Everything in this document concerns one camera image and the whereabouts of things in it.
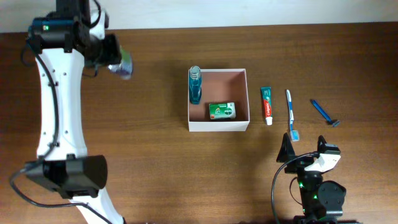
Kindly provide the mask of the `blue white toothbrush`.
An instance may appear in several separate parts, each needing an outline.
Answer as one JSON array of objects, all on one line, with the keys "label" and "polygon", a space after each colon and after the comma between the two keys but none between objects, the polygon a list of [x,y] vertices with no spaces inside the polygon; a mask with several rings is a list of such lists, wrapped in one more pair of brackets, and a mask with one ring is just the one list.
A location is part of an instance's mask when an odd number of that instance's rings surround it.
[{"label": "blue white toothbrush", "polygon": [[292,107],[292,97],[290,94],[290,90],[286,90],[287,96],[287,106],[289,110],[289,129],[290,129],[290,138],[292,141],[296,142],[300,140],[299,132],[294,129],[294,112]]}]

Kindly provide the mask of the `blue disposable razor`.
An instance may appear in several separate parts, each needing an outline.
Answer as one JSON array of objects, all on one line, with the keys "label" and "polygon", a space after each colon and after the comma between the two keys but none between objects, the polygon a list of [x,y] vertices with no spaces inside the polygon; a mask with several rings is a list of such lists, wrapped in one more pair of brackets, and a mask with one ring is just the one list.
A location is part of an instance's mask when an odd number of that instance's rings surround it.
[{"label": "blue disposable razor", "polygon": [[319,105],[316,100],[311,99],[311,104],[317,109],[317,111],[325,118],[326,122],[329,125],[332,125],[334,128],[340,124],[340,121],[337,119],[332,120],[327,112]]}]

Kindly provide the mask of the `purple hand sanitizer bottle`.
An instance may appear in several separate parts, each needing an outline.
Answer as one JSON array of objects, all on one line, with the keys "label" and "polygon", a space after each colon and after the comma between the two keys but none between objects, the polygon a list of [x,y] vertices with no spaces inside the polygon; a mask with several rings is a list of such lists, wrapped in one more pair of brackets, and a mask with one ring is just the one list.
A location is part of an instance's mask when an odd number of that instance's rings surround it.
[{"label": "purple hand sanitizer bottle", "polygon": [[133,74],[133,63],[131,54],[122,47],[119,48],[121,53],[121,61],[118,64],[109,65],[108,70],[117,74],[123,80],[129,80]]}]

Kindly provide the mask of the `green red toothpaste tube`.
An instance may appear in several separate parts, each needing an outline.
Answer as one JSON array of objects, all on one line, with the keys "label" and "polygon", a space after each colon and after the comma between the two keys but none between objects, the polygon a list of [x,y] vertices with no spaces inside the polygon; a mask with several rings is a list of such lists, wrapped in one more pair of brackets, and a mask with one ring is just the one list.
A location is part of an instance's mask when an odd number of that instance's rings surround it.
[{"label": "green red toothpaste tube", "polygon": [[271,126],[272,120],[273,120],[271,87],[270,86],[261,87],[261,93],[262,93],[262,102],[263,102],[263,106],[264,106],[265,121],[268,126]]}]

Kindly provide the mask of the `green soap box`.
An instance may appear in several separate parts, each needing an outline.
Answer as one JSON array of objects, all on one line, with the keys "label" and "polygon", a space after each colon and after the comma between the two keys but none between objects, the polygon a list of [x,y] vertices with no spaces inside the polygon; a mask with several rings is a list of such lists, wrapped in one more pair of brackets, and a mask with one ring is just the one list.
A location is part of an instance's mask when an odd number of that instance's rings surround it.
[{"label": "green soap box", "polygon": [[209,115],[211,120],[235,119],[235,104],[234,102],[209,104]]}]

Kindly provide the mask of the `teal mouthwash bottle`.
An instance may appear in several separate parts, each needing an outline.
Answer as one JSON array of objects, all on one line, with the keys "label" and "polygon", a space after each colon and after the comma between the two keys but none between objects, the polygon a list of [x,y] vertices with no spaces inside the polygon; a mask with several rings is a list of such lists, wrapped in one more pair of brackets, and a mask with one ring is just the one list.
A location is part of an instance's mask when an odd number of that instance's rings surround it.
[{"label": "teal mouthwash bottle", "polygon": [[188,84],[189,84],[189,99],[194,105],[198,105],[201,100],[201,70],[199,66],[192,66],[189,69]]}]

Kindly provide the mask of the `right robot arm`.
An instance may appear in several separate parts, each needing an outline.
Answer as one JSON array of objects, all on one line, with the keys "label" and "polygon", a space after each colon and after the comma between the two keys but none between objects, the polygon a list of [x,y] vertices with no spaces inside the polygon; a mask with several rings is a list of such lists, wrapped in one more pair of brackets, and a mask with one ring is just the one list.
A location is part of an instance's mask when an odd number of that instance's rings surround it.
[{"label": "right robot arm", "polygon": [[276,223],[279,218],[275,209],[274,191],[281,171],[295,174],[300,190],[303,215],[293,218],[294,223],[338,223],[343,216],[346,188],[332,180],[323,180],[323,174],[335,168],[341,159],[338,146],[328,144],[318,137],[317,150],[296,155],[289,135],[285,133],[276,161],[282,165],[274,174],[271,187],[271,208]]}]

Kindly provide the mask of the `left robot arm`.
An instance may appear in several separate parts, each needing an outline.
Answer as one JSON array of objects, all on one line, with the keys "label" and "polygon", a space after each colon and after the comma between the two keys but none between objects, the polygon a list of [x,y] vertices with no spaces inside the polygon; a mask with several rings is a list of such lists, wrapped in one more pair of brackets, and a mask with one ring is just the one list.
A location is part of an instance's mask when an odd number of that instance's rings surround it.
[{"label": "left robot arm", "polygon": [[81,122],[85,68],[132,76],[131,54],[105,32],[108,26],[106,11],[91,10],[88,1],[57,1],[53,12],[32,21],[27,38],[40,73],[41,134],[37,159],[24,173],[76,206],[88,223],[125,221],[106,190],[106,159],[88,154]]}]

